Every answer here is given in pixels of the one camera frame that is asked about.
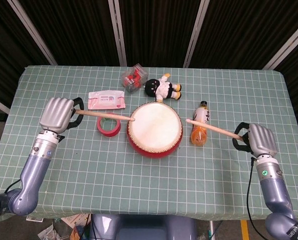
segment pink wipes package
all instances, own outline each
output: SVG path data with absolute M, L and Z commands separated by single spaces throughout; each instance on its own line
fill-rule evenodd
M 124 91 L 105 90 L 89 92 L 89 110 L 124 109 L 125 107 Z

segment black cable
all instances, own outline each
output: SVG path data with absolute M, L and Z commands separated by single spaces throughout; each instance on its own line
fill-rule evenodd
M 211 235 L 211 237 L 209 237 L 209 240 L 211 240 L 213 238 L 213 236 L 216 234 L 218 228 L 220 227 L 220 225 L 223 223 L 223 221 L 221 220 L 219 225 L 216 227 L 216 229 L 213 231 L 213 234 Z
M 90 213 L 88 214 L 87 221 L 85 221 L 85 225 L 84 225 L 84 228 L 83 228 L 80 238 L 82 238 L 85 233 L 86 227 L 88 225 L 89 216 L 90 216 Z
M 254 169 L 254 161 L 256 159 L 254 157 L 251 158 L 251 170 L 250 170 L 250 177 L 249 177 L 249 184 L 248 184 L 248 189 L 247 189 L 247 211 L 248 211 L 248 216 L 249 216 L 249 220 L 251 222 L 251 225 L 253 227 L 253 229 L 257 232 L 257 234 L 260 235 L 260 237 L 262 237 L 264 240 L 268 240 L 268 238 L 264 237 L 255 227 L 253 220 L 251 219 L 251 215 L 250 215 L 250 211 L 249 211 L 249 190 L 250 190 L 250 184 L 251 184 L 251 178 L 253 176 L 253 169 Z
M 15 181 L 14 183 L 10 184 L 10 185 L 7 187 L 7 189 L 4 191 L 4 193 L 6 194 L 6 193 L 9 191 L 9 189 L 10 189 L 13 185 L 15 185 L 15 184 L 17 184 L 17 183 L 19 183 L 19 182 L 20 182 L 20 179 L 18 179 L 18 180 Z

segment drum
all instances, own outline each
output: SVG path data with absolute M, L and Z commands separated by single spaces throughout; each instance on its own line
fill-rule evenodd
M 179 146 L 183 125 L 177 112 L 162 102 L 139 106 L 127 124 L 127 137 L 132 147 L 149 158 L 163 158 Z

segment green grid tablecloth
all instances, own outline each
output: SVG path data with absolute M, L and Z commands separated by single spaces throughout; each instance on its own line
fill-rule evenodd
M 64 217 L 76 213 L 175 214 L 203 220 L 247 219 L 246 192 L 251 155 L 234 149 L 232 140 L 208 131 L 204 147 L 190 142 L 192 118 L 200 101 L 207 101 L 210 124 L 234 131 L 240 122 L 259 123 L 274 132 L 276 159 L 298 217 L 298 126 L 283 76 L 272 70 L 147 68 L 149 79 L 170 73 L 182 84 L 179 101 L 166 99 L 181 117 L 183 138 L 177 151 L 163 159 L 134 152 L 127 141 L 126 122 L 114 137 L 85 116 L 64 133 L 39 190 L 33 216 Z M 17 180 L 41 130 L 42 111 L 51 97 L 81 97 L 121 90 L 125 67 L 29 66 L 23 72 L 0 142 L 0 193 Z M 153 101 L 143 89 L 125 92 L 129 116 Z M 265 206 L 254 170 L 250 211 L 264 219 Z

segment black-haired doll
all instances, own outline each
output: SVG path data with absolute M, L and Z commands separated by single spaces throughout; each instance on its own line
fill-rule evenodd
M 144 91 L 149 97 L 155 97 L 157 102 L 163 102 L 163 99 L 173 98 L 179 100 L 181 98 L 181 84 L 172 84 L 167 81 L 170 77 L 166 73 L 159 79 L 150 79 L 145 82 Z

